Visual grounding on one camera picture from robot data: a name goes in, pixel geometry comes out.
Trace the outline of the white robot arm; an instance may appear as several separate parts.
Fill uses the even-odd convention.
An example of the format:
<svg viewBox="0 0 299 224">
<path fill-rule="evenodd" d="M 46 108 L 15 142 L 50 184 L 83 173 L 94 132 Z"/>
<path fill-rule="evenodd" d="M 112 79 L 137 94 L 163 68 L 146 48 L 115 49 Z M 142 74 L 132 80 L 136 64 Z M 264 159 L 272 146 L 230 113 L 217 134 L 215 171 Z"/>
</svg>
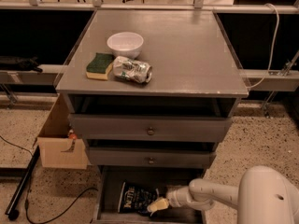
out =
<svg viewBox="0 0 299 224">
<path fill-rule="evenodd" d="M 266 166 L 248 169 L 238 186 L 196 178 L 173 186 L 148 206 L 150 213 L 169 207 L 207 211 L 215 202 L 237 211 L 237 224 L 299 224 L 299 190 L 285 176 Z"/>
</svg>

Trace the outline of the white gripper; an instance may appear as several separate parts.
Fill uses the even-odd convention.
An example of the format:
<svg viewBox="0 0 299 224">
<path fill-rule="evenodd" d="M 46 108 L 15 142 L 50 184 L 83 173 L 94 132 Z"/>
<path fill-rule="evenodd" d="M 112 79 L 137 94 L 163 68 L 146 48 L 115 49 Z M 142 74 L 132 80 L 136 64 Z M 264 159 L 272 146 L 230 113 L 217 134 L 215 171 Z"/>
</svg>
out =
<svg viewBox="0 0 299 224">
<path fill-rule="evenodd" d="M 192 200 L 192 195 L 190 194 L 187 186 L 169 186 L 165 197 L 166 198 L 160 197 L 151 203 L 147 207 L 147 210 L 150 213 L 155 213 L 157 211 L 167 209 L 169 204 L 172 207 L 187 206 Z"/>
</svg>

